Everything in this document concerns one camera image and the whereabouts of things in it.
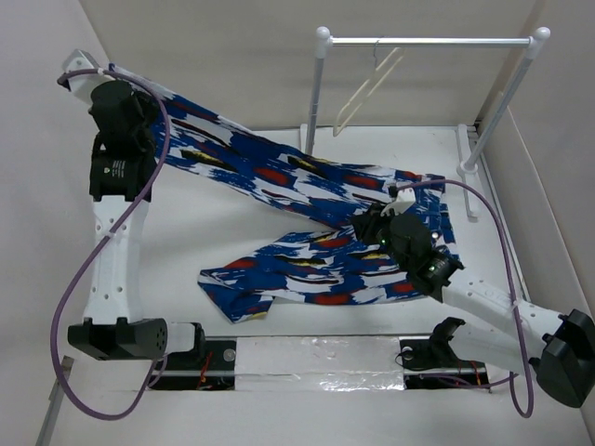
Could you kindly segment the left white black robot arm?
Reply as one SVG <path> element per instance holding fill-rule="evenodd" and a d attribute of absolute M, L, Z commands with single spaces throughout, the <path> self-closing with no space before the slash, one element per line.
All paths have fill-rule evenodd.
<path fill-rule="evenodd" d="M 157 167 L 151 132 L 157 104 L 122 80 L 95 87 L 90 100 L 99 130 L 89 174 L 99 254 L 83 320 L 69 327 L 68 342 L 100 361 L 171 355 L 197 368 L 207 355 L 202 326 L 146 317 L 139 290 L 141 236 Z"/>

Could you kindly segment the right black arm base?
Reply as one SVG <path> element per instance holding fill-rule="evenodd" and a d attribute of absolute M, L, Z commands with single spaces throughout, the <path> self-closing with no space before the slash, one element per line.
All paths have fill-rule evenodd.
<path fill-rule="evenodd" d="M 448 317 L 428 336 L 405 337 L 395 363 L 403 368 L 407 390 L 437 390 L 456 387 L 476 387 L 489 383 L 482 362 L 463 361 L 452 351 L 449 341 L 465 322 Z"/>

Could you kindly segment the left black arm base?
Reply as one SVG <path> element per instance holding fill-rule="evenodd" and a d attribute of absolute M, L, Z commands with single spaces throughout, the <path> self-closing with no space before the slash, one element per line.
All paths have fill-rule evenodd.
<path fill-rule="evenodd" d="M 208 337 L 200 350 L 172 353 L 165 367 L 152 373 L 149 389 L 157 391 L 235 390 L 237 339 Z"/>

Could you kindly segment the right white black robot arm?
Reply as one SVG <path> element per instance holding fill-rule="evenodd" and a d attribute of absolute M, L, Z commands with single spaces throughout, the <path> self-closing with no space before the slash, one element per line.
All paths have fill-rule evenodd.
<path fill-rule="evenodd" d="M 557 402 L 579 408 L 594 388 L 594 321 L 578 309 L 541 308 L 470 274 L 432 244 L 414 215 L 385 216 L 369 209 L 351 221 L 358 241 L 377 244 L 404 271 L 415 291 L 489 324 L 484 330 L 458 319 L 438 324 L 430 355 L 442 366 L 481 361 L 529 377 Z"/>

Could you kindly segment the blue white red patterned trousers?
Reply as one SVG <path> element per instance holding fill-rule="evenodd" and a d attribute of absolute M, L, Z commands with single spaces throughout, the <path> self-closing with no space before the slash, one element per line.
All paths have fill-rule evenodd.
<path fill-rule="evenodd" d="M 233 214 L 236 235 L 266 230 L 266 242 L 233 261 L 208 263 L 197 283 L 230 322 L 267 314 L 277 300 L 314 306 L 364 306 L 419 298 L 405 273 L 376 245 L 359 242 L 350 223 L 384 205 L 392 186 L 416 185 L 410 213 L 456 252 L 456 238 L 441 177 L 373 164 L 308 155 L 265 138 L 159 84 L 165 106 L 152 125 L 169 142 L 166 164 L 201 177 L 215 193 L 231 190 L 251 210 Z"/>

